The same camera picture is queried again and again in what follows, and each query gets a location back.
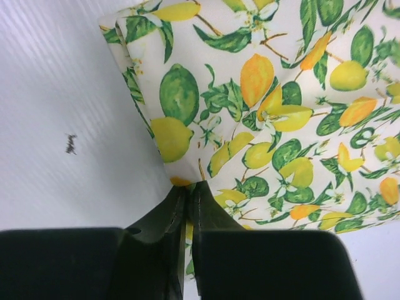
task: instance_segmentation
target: lemon print fabric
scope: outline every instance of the lemon print fabric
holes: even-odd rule
[[[245,228],[349,233],[400,218],[399,10],[151,0],[100,25],[172,184]]]

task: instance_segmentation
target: yellow lemon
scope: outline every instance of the yellow lemon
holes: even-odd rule
[[[180,177],[174,176],[169,178],[170,182],[175,186],[190,186],[192,184],[191,181],[187,179],[182,179]]]
[[[236,11],[247,11],[242,0],[222,0],[226,5],[228,5],[234,12]]]
[[[270,109],[268,113],[279,117],[272,123],[275,129],[287,133],[303,128],[313,115],[313,110],[300,105],[282,105]]]
[[[362,158],[350,159],[349,151],[342,142],[337,150],[337,162],[346,172],[353,172],[364,164]]]
[[[153,11],[152,14],[167,22],[185,21],[197,15],[200,8],[201,6],[196,3],[185,2],[158,9]]]
[[[305,189],[314,179],[314,165],[306,157],[298,157],[283,166],[279,173],[284,179],[294,174],[291,185],[295,188]]]
[[[229,157],[233,158],[233,156],[245,145],[249,144],[252,139],[254,139],[254,136],[250,132],[240,132],[234,137],[227,147],[229,151]]]
[[[329,212],[322,217],[322,222],[318,226],[321,230],[328,230],[335,226],[339,221],[344,218],[351,218],[353,215],[348,212]]]
[[[194,134],[180,120],[173,117],[153,119],[151,129],[165,163],[181,159],[188,151]]]
[[[328,31],[323,37],[321,37],[316,43],[309,54],[303,59],[300,64],[300,69],[303,71],[311,70],[316,63],[321,59],[328,45],[329,39],[331,38],[332,31]]]
[[[247,199],[246,195],[239,191],[232,189],[220,189],[219,191],[222,192],[222,194],[214,196],[214,199],[223,208],[227,207],[227,200],[231,200],[235,204],[239,204],[241,201]]]
[[[399,187],[398,181],[396,179],[390,177],[383,179],[381,184],[379,185],[379,190],[382,194],[383,199],[390,206],[395,205],[397,202],[399,202]]]
[[[240,73],[244,102],[252,108],[267,93],[274,80],[273,64],[265,56],[255,54],[246,61]]]
[[[278,84],[257,109],[257,118],[259,121],[264,120],[263,112],[269,113],[269,110],[272,108],[279,108],[282,106],[282,95],[282,87]]]
[[[392,96],[391,103],[400,104],[400,82],[392,83],[386,87],[386,94]]]
[[[339,125],[349,127],[361,122],[372,113],[377,103],[377,99],[369,97],[360,97],[354,100],[343,112],[339,120]]]
[[[308,217],[314,211],[319,209],[319,205],[313,204],[303,204],[303,205],[296,205],[290,211],[290,216],[294,220],[300,220],[302,218]]]
[[[258,10],[260,11],[262,8],[267,6],[267,4],[270,4],[272,2],[275,2],[275,0],[253,0],[255,5],[257,6]]]
[[[219,170],[229,160],[229,143],[226,142],[221,148],[219,148],[214,155],[212,155],[210,163],[208,164],[207,170],[211,177],[218,174]]]
[[[380,161],[387,161],[390,158],[397,158],[400,156],[400,142],[395,137],[387,137],[383,145],[375,147],[375,156]]]
[[[386,87],[386,92],[390,96],[400,95],[400,82],[392,83]]]
[[[357,61],[345,61],[331,73],[329,82],[337,91],[356,91],[367,83],[368,72]]]
[[[247,149],[242,158],[243,164],[249,169],[259,169],[266,166],[273,158],[275,149],[268,152],[270,142],[260,142]]]
[[[186,239],[193,239],[193,223],[189,221],[186,223]]]

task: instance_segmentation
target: black object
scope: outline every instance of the black object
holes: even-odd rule
[[[322,231],[246,231],[206,182],[127,229],[0,234],[0,299],[183,298],[186,218],[202,299],[362,299],[345,249]]]

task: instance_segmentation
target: white surface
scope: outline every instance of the white surface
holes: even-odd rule
[[[0,0],[0,229],[127,226],[169,191],[96,21],[138,1]],[[399,235],[340,236],[366,300],[399,299]]]

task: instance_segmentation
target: fabric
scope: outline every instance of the fabric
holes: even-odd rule
[[[208,180],[245,228],[345,233],[400,218],[399,19],[388,0],[162,0],[100,25],[172,183]]]

